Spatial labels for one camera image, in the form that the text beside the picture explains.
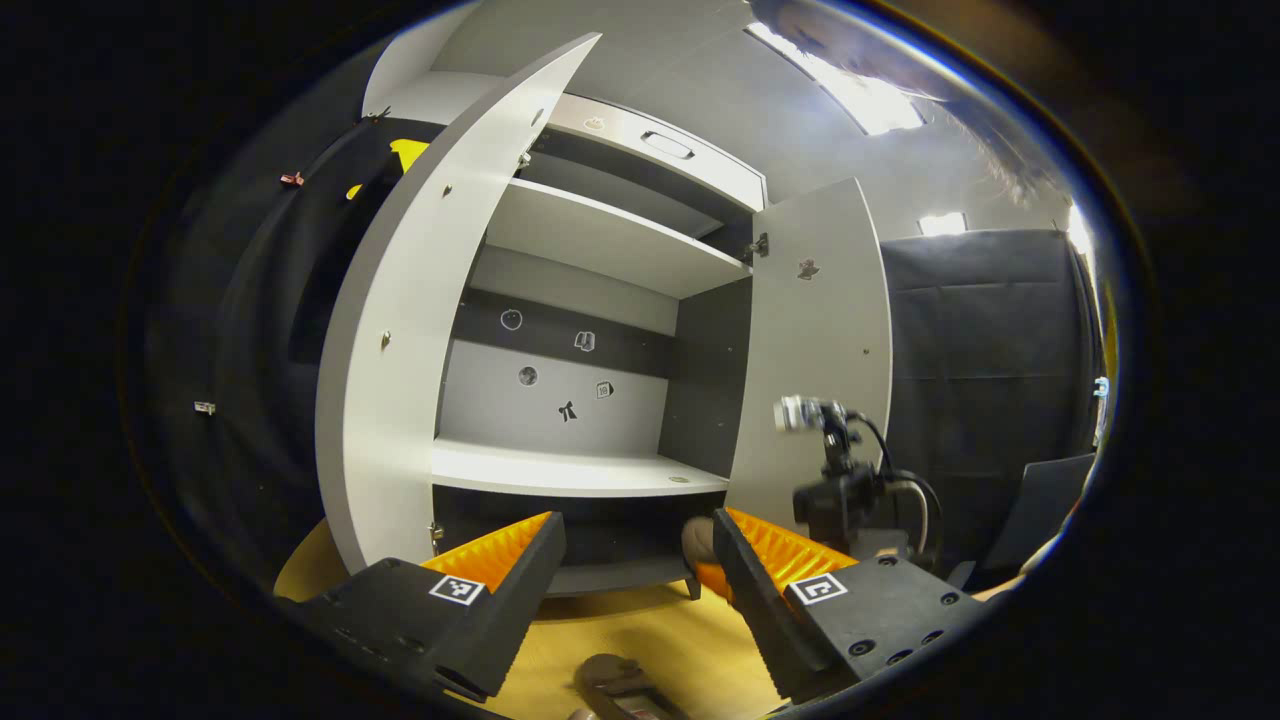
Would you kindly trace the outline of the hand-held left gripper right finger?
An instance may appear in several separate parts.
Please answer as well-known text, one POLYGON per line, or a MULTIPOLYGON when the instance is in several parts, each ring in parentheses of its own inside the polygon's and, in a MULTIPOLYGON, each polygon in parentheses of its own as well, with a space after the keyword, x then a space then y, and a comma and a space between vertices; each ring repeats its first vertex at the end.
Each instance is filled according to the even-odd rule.
POLYGON ((987 605, 893 555, 851 559, 733 509, 712 516, 722 593, 780 697, 803 705, 960 641, 987 605))

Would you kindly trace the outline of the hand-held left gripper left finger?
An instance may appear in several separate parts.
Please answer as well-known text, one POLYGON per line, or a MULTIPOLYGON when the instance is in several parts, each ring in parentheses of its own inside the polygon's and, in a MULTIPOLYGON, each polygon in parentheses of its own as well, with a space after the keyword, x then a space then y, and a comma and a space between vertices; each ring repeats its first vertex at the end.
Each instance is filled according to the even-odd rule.
POLYGON ((289 620, 344 661, 415 694, 471 701, 500 692, 566 551, 548 511, 426 562, 387 557, 310 600, 289 620))

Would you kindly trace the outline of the brown fuzzy shoe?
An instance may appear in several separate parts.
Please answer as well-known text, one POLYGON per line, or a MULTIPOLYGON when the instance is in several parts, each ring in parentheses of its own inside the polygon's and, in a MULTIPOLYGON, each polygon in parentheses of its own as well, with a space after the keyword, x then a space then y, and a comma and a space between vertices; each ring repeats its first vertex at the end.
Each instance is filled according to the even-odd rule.
POLYGON ((686 520, 681 530, 681 550, 685 562, 696 570, 701 565, 717 566, 719 560, 714 550, 716 524, 709 516, 695 516, 686 520))
POLYGON ((593 655, 576 669, 573 687, 588 707, 582 720, 692 720, 634 659, 593 655))

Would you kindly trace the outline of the white cabinet door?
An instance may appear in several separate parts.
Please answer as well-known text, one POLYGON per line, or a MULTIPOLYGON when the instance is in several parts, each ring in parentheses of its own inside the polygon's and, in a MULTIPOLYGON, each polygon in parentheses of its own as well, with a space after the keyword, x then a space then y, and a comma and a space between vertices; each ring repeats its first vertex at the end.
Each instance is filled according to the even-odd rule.
POLYGON ((893 341, 884 264, 858 179, 758 213, 769 252, 753 265, 748 365, 726 502, 804 533, 792 495, 820 477, 817 430, 781 432, 785 396, 835 401, 890 424, 893 341))
POLYGON ((317 483, 349 573, 434 555, 433 442, 454 315, 480 241, 588 32, 465 108, 399 179, 335 299, 317 374, 317 483))

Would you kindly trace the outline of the white shoe cabinet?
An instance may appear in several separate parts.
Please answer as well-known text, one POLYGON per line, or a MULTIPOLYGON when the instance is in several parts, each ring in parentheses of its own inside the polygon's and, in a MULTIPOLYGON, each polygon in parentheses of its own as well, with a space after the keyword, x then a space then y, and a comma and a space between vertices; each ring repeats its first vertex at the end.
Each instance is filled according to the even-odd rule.
MULTIPOLYGON (((748 266, 695 240, 573 193, 512 177, 483 237, 672 299, 753 278, 748 266)), ((431 447, 431 477, 443 448, 431 447)))

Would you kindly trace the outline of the white cabinet drawer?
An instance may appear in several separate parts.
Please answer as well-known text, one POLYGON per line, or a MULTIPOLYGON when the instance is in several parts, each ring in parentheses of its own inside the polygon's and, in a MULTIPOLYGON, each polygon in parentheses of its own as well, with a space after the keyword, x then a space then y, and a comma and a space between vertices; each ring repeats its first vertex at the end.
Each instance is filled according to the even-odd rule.
POLYGON ((765 177, 716 145, 631 108, 563 94, 535 142, 540 152, 603 170, 718 219, 764 210, 765 177), (678 160, 641 141, 645 131, 677 138, 696 156, 678 160))

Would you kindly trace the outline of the black backdrop cloth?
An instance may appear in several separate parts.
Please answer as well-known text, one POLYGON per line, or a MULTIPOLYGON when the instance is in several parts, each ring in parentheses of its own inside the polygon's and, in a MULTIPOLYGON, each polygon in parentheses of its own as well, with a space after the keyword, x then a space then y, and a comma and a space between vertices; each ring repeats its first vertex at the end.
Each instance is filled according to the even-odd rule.
POLYGON ((155 477, 236 575, 270 591, 323 519, 317 374, 332 310, 370 222, 402 176, 392 145, 442 127, 365 120, 311 158, 224 176, 172 237, 143 334, 155 477), (218 406, 212 416, 193 401, 218 406))
POLYGON ((1094 461, 1089 279, 1059 231, 891 240, 881 254, 893 465, 941 502, 924 560, 987 591, 1060 532, 1094 461))

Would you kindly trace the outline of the long ceiling light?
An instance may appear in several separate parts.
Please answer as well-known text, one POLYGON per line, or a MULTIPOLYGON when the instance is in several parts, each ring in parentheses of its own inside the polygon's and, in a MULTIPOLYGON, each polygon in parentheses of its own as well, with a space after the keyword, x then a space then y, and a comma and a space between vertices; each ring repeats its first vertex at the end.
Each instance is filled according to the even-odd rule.
POLYGON ((795 44, 768 29, 760 22, 746 26, 745 32, 791 61, 851 117, 864 135, 886 135, 900 129, 916 129, 925 124, 908 95, 878 81, 849 74, 819 58, 804 53, 795 44))

